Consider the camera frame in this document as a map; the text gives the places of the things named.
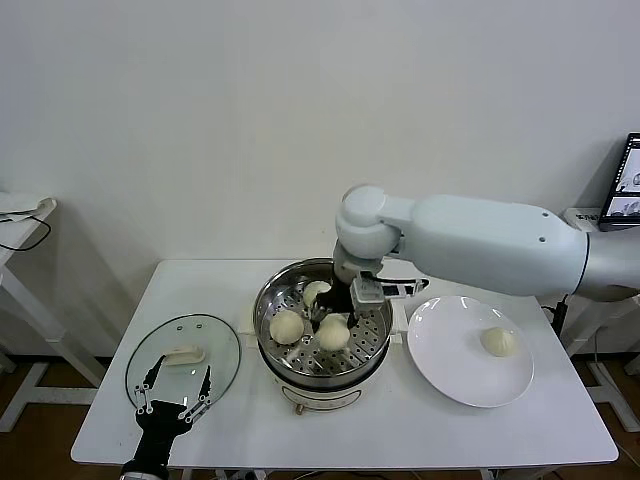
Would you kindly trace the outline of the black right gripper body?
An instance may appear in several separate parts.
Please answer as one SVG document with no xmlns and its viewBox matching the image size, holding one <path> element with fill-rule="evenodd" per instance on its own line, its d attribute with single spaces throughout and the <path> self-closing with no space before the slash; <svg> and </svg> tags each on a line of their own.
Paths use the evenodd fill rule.
<svg viewBox="0 0 640 480">
<path fill-rule="evenodd" d="M 319 307 L 328 313 L 350 314 L 353 312 L 350 286 L 334 278 L 331 288 L 319 294 Z"/>
</svg>

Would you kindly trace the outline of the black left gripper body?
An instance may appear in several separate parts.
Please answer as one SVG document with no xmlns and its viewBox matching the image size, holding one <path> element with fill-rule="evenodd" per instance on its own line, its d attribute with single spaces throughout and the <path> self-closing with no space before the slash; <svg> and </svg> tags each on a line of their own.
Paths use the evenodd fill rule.
<svg viewBox="0 0 640 480">
<path fill-rule="evenodd" d="M 191 430 L 186 421 L 187 407 L 164 400 L 152 400 L 142 414 L 136 415 L 136 422 L 142 429 L 134 459 L 138 463 L 154 467 L 166 467 L 173 442 L 176 437 Z"/>
</svg>

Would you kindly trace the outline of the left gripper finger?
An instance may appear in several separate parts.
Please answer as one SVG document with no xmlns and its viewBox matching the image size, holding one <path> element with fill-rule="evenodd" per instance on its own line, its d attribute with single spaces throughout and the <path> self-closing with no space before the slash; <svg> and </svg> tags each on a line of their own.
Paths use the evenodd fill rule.
<svg viewBox="0 0 640 480">
<path fill-rule="evenodd" d="M 196 398 L 196 403 L 191 408 L 178 415 L 178 418 L 180 420 L 197 421 L 208 411 L 208 409 L 212 405 L 210 396 L 211 386 L 211 366 L 208 365 L 201 383 L 199 393 Z"/>
<path fill-rule="evenodd" d="M 134 387 L 135 407 L 137 414 L 151 414 L 151 390 L 153 389 L 159 371 L 163 365 L 165 355 L 161 355 L 155 364 L 147 371 L 140 384 Z"/>
</svg>

